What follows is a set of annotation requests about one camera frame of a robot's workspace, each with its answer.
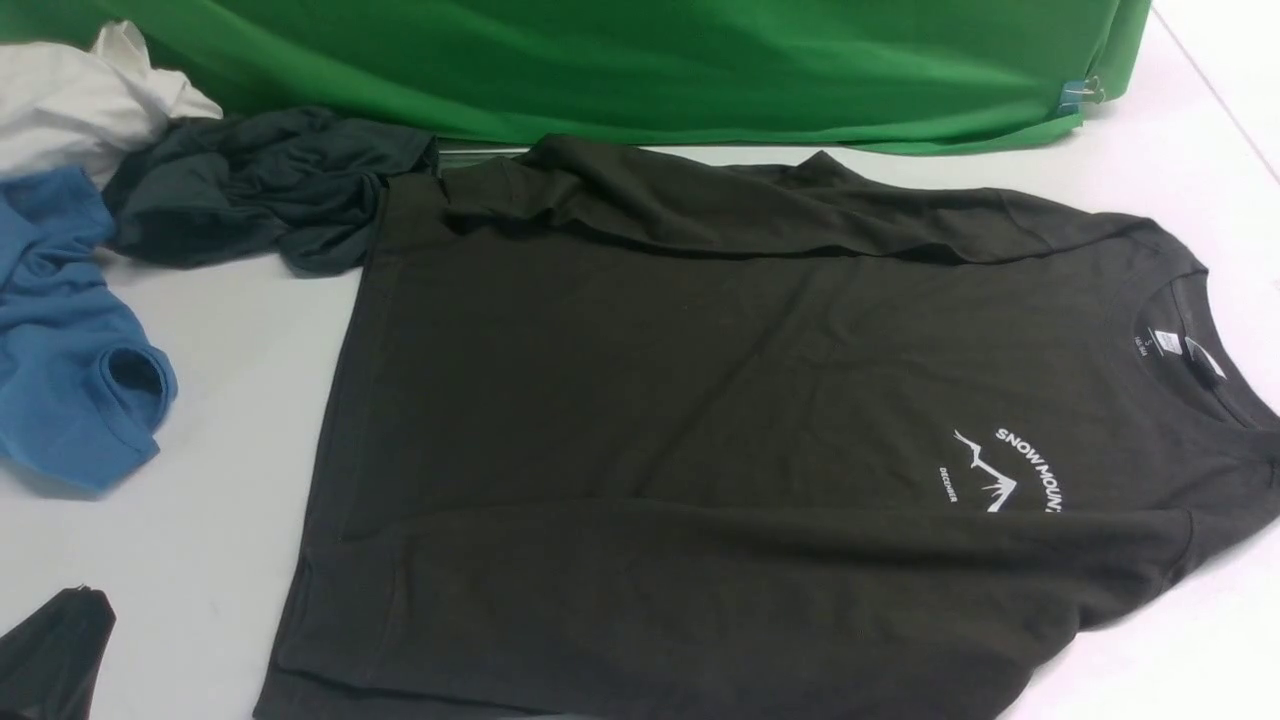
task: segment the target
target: blue shirt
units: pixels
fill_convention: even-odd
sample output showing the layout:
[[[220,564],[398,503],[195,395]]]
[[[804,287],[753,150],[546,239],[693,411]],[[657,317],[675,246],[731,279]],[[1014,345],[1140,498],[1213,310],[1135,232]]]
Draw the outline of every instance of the blue shirt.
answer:
[[[0,456],[95,491],[155,456],[178,391],[91,258],[113,232],[79,168],[0,181]]]

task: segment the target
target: binder clip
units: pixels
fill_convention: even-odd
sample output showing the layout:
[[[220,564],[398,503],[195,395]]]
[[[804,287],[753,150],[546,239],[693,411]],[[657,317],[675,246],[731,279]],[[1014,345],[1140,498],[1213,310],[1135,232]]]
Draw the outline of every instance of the binder clip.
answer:
[[[1073,79],[1062,85],[1062,92],[1057,96],[1057,114],[1061,117],[1079,113],[1083,105],[1098,105],[1106,99],[1107,91],[1102,87],[1102,79],[1098,76]]]

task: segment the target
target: shirt sleeve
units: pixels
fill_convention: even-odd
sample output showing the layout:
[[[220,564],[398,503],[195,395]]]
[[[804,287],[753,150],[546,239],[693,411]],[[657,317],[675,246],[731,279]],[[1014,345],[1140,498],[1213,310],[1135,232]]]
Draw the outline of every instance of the shirt sleeve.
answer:
[[[710,167],[637,147],[548,137],[517,159],[445,173],[454,220],[527,222],[671,252],[837,252],[1004,263],[1151,223],[1020,192],[881,184],[819,152],[795,168]]]
[[[440,512],[308,550],[276,662],[604,717],[989,720],[1079,629],[1158,594],[1187,532],[1176,510]]]

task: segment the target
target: table surface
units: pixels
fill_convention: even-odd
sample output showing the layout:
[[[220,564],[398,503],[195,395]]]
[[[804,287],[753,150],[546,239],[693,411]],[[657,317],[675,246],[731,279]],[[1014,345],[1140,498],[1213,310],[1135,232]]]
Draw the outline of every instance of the table surface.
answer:
[[[714,163],[812,149],[696,147]],[[906,159],[832,150],[916,187],[1012,187],[1156,218],[1212,269],[1224,342],[1280,407],[1280,184],[1160,23],[1130,92],[1052,147]],[[301,281],[275,258],[174,272],[106,259],[111,288],[177,369],[160,455],[92,500],[0,465],[0,630],[59,588],[119,616],[95,720],[247,720],[293,575],[311,464],[356,273]],[[1260,717],[1280,647],[1280,524],[1132,618],[1082,634],[1004,716]]]

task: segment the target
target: green cloth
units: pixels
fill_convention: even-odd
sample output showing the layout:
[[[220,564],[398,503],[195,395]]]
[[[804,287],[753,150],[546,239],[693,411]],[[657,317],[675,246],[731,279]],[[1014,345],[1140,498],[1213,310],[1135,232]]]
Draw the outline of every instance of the green cloth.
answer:
[[[324,104],[530,143],[1038,145],[1124,92],[1151,0],[0,0],[0,40],[132,19],[225,109]]]

